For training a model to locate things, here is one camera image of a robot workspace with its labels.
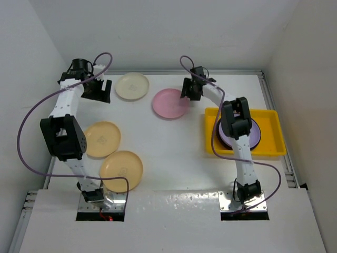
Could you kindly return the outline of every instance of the white plate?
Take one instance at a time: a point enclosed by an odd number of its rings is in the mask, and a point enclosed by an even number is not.
[[[149,81],[141,73],[127,73],[115,84],[116,93],[124,99],[136,100],[145,96],[148,92]]]

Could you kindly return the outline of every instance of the yellow tray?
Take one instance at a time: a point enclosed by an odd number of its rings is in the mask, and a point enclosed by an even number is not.
[[[206,151],[213,154],[211,137],[218,108],[206,108],[205,110],[205,135]],[[274,110],[250,110],[251,117],[261,129],[261,141],[252,155],[279,156],[285,155],[286,149],[281,131],[279,116]],[[214,138],[214,147],[219,154],[233,154],[233,150],[225,148],[217,137]]]

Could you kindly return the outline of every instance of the metal base plate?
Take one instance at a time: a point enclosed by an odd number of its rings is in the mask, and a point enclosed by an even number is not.
[[[116,193],[104,189],[104,202],[87,203],[80,196],[76,220],[103,220],[99,214],[102,208],[103,215],[113,216],[115,221],[124,221],[125,193]]]
[[[267,204],[265,201],[264,192],[261,195],[254,197],[244,204],[233,200],[232,191],[219,191],[219,204],[222,220],[269,220]],[[232,215],[233,212],[239,211],[248,207],[251,207],[259,202],[263,201],[258,206],[250,209],[248,212],[238,213]]]

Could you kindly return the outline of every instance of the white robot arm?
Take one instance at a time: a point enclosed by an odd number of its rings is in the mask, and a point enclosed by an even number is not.
[[[210,99],[218,107],[220,106],[222,92],[210,84],[203,86],[203,96]],[[225,101],[235,101],[236,97],[226,92]],[[242,160],[252,160],[252,154],[249,146],[249,136],[242,135],[238,140],[229,137],[234,157]],[[257,181],[257,176],[254,171],[253,163],[236,161],[237,169],[237,183],[244,186],[245,184],[251,185]]]
[[[78,178],[77,184],[85,201],[99,203],[104,202],[101,181],[87,178],[97,175],[90,174],[86,169],[86,138],[75,117],[80,97],[109,103],[112,82],[101,74],[92,82],[68,88],[105,68],[103,65],[96,65],[93,66],[93,73],[90,73],[87,63],[84,59],[74,59],[72,69],[62,74],[60,89],[66,90],[59,94],[49,117],[40,121],[40,127],[50,154],[64,161],[75,175],[85,176]]]
[[[203,81],[198,76],[206,79],[203,67],[191,69],[192,78],[185,78],[181,97],[187,96],[191,100],[198,101],[201,96],[210,99],[218,107],[221,104],[223,93],[216,86],[212,86]],[[249,134],[252,121],[249,113],[246,98],[236,98],[225,92],[224,103],[222,105],[221,127],[227,137],[229,137],[234,156],[240,160],[252,161],[249,146]],[[252,162],[235,161],[237,169],[237,195],[241,203],[261,194],[260,182],[254,171]]]

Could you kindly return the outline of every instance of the red wire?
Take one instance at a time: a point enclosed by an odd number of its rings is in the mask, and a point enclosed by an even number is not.
[[[106,217],[102,214],[102,208],[100,209],[100,217],[106,220]]]
[[[109,221],[113,221],[111,216],[106,217],[102,214],[102,208],[100,209],[100,217],[103,218],[104,220],[107,220],[107,218],[109,218]]]

